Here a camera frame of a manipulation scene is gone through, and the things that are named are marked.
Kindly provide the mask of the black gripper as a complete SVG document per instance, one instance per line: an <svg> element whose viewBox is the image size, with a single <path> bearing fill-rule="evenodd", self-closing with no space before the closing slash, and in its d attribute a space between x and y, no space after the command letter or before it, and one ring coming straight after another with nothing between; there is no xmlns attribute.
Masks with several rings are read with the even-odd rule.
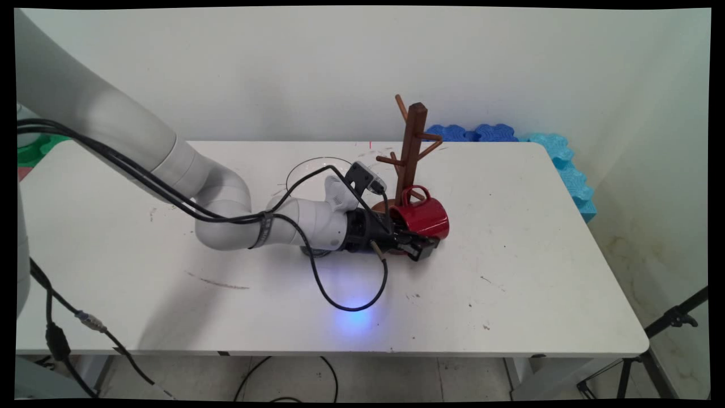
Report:
<svg viewBox="0 0 725 408"><path fill-rule="evenodd" d="M404 234L406 220L399 214L355 209L346 213L344 250L352 253L372 253L372 242L377 243L383 253L404 252L414 262L426 259L438 248L437 237L412 236Z"/></svg>

